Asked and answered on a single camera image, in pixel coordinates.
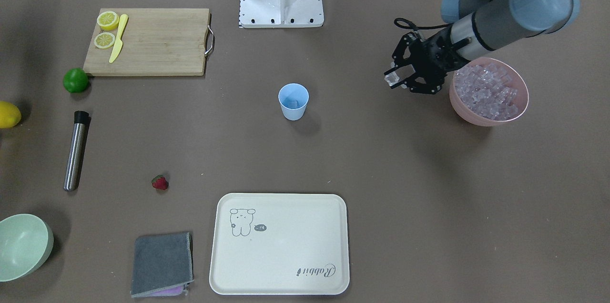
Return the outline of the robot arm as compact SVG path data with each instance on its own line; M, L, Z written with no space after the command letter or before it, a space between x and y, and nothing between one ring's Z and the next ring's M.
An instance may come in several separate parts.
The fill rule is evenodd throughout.
M384 73L390 88L436 94L447 73L523 38L551 34L578 16L580 0L442 0L444 25L429 38L412 21L396 18L408 30Z

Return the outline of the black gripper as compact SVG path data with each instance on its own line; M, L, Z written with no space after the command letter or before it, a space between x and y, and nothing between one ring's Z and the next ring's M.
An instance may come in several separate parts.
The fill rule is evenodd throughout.
M451 31L440 31L428 40L416 31L404 34L391 55L393 65L384 72L384 76L396 71L410 92L438 93L447 73L468 62L458 51L470 44L470 38L453 42L450 34Z

